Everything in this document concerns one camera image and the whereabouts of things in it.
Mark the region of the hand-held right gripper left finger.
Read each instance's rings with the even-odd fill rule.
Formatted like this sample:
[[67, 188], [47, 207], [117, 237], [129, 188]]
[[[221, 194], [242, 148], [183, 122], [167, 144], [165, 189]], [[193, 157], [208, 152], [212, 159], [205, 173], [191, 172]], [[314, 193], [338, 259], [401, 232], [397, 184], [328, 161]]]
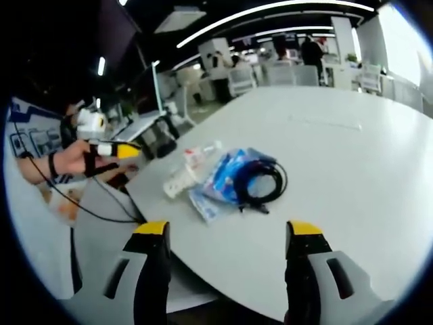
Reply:
[[79, 324], [167, 324], [170, 225], [153, 221], [76, 240], [82, 286], [64, 299]]

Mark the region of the person's left hand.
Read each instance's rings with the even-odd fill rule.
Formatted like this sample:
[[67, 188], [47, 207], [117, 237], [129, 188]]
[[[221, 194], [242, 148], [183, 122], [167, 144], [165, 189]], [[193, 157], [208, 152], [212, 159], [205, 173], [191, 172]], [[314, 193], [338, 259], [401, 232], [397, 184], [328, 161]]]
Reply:
[[82, 139], [75, 141], [61, 152], [53, 155], [53, 166], [58, 175], [78, 175], [85, 172], [85, 154], [90, 153], [90, 144]]

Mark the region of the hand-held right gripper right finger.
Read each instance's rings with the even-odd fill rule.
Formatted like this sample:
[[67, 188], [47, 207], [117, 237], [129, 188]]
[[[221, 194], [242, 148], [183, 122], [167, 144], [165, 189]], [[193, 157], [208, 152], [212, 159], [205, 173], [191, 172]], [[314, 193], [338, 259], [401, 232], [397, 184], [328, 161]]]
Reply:
[[394, 307], [363, 268], [303, 221], [286, 223], [285, 281], [286, 324], [378, 324]]

